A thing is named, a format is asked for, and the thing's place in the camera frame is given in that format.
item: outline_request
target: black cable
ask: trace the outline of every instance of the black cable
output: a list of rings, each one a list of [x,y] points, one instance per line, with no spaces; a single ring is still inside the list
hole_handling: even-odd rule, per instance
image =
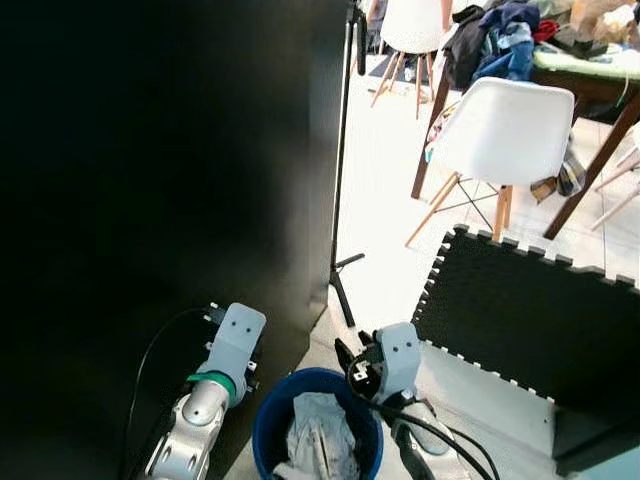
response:
[[[491,467],[491,472],[493,473],[493,478],[495,480],[500,480],[500,475],[498,474],[498,469],[496,468],[495,463],[493,463],[493,460],[491,459],[491,455],[489,455],[489,452],[487,452],[484,449],[484,447],[480,444],[480,442],[478,442],[474,438],[470,437],[466,433],[461,432],[460,430],[456,430],[455,428],[451,428],[449,425],[446,425],[446,427],[449,429],[449,431],[451,433],[453,433],[454,435],[458,435],[459,437],[464,438],[467,442],[469,442],[474,447],[476,447],[480,451],[480,453],[482,453],[482,455],[484,455],[484,458],[487,459],[487,463],[489,464],[489,467]]]
[[[127,470],[127,456],[128,456],[127,454],[129,451],[129,445],[128,445],[129,435],[131,434],[131,424],[133,423],[133,412],[136,408],[136,400],[138,398],[138,387],[140,386],[140,378],[142,377],[142,370],[144,369],[144,366],[147,362],[149,353],[151,353],[151,349],[155,345],[156,341],[160,338],[160,336],[171,324],[173,324],[175,321],[179,320],[180,318],[184,317],[185,315],[195,313],[195,312],[206,313],[207,310],[204,308],[189,308],[171,317],[169,320],[165,322],[164,325],[162,325],[162,327],[158,329],[158,331],[155,333],[153,338],[151,338],[151,340],[147,344],[147,348],[144,351],[144,354],[142,355],[142,358],[140,359],[140,364],[138,365],[138,374],[136,375],[136,380],[133,384],[133,392],[131,394],[131,400],[129,401],[129,412],[127,415],[127,420],[124,424],[124,429],[122,431],[122,450],[120,451],[120,461],[118,464],[119,480],[126,480],[126,478],[128,478],[126,476],[126,473],[127,473],[126,470]]]
[[[489,473],[484,469],[484,467],[480,465],[480,463],[475,458],[473,458],[473,456],[467,450],[465,450],[464,447],[462,447],[461,445],[458,445],[458,443],[456,443],[455,440],[451,440],[451,438],[449,438],[449,436],[446,433],[442,432],[438,428],[434,427],[433,425],[429,425],[427,422],[424,422],[412,415],[407,415],[406,413],[403,413],[395,408],[387,407],[386,405],[381,405],[381,404],[372,402],[364,395],[358,393],[354,389],[351,381],[353,369],[357,362],[358,360],[353,361],[351,365],[349,365],[349,368],[347,369],[347,384],[349,385],[349,389],[357,398],[365,402],[367,405],[369,405],[369,407],[373,408],[374,410],[378,410],[383,415],[386,415],[391,418],[404,420],[405,422],[413,423],[414,425],[422,427],[425,430],[429,431],[430,433],[433,433],[436,437],[438,437],[440,440],[442,440],[444,443],[446,443],[451,448],[453,448],[456,452],[458,452],[462,456],[462,458],[464,458],[469,463],[469,465],[471,465],[473,469],[476,472],[478,472],[478,474],[482,477],[483,480],[499,480],[499,477],[496,477],[495,479],[492,478],[489,475]]]

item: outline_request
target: green band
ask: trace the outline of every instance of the green band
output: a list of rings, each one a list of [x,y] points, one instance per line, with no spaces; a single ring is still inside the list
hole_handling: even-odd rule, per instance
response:
[[[227,392],[229,392],[229,403],[233,403],[236,396],[236,386],[231,379],[223,373],[209,372],[209,373],[194,373],[187,377],[187,382],[199,382],[200,380],[209,380],[222,385]]]

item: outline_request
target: blue trash bin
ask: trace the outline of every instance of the blue trash bin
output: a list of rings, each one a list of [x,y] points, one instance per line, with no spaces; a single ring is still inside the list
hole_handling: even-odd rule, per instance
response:
[[[347,415],[356,440],[356,459],[361,478],[375,478],[382,460],[380,422],[350,392],[341,373],[325,368],[306,368],[282,379],[262,402],[253,424],[253,457],[263,479],[280,462],[288,460],[287,431],[293,420],[293,399],[304,392],[333,393]]]

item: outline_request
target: tripod stand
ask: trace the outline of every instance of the tripod stand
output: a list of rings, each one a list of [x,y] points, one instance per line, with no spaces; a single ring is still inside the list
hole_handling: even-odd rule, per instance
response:
[[[364,253],[353,255],[341,261],[336,261],[338,251],[338,224],[340,221],[340,194],[342,191],[342,170],[344,164],[344,138],[347,128],[347,106],[349,104],[349,81],[351,79],[351,46],[353,43],[353,30],[355,25],[358,25],[358,38],[357,38],[357,55],[358,55],[358,74],[365,74],[365,59],[367,55],[366,41],[367,41],[367,20],[356,4],[355,0],[349,0],[347,11],[347,23],[346,23],[346,41],[344,45],[344,65],[342,70],[342,105],[340,108],[340,130],[338,133],[338,169],[336,173],[336,190],[335,190],[335,203],[333,205],[333,238],[331,244],[331,272],[329,276],[329,283],[333,285],[338,293],[338,299],[340,300],[340,306],[344,312],[344,318],[347,322],[347,326],[354,327],[355,322],[353,320],[353,313],[347,300],[347,295],[342,286],[340,280],[340,272],[338,269],[349,265],[364,258]]]

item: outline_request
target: black wall panel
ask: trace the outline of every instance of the black wall panel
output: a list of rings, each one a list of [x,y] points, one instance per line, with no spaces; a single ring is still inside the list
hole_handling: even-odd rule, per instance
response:
[[[0,477],[115,478],[154,331],[239,301],[268,318],[262,388],[225,421],[218,478],[326,302],[344,2],[13,3],[0,8]],[[151,355],[132,462],[208,333],[184,317]]]

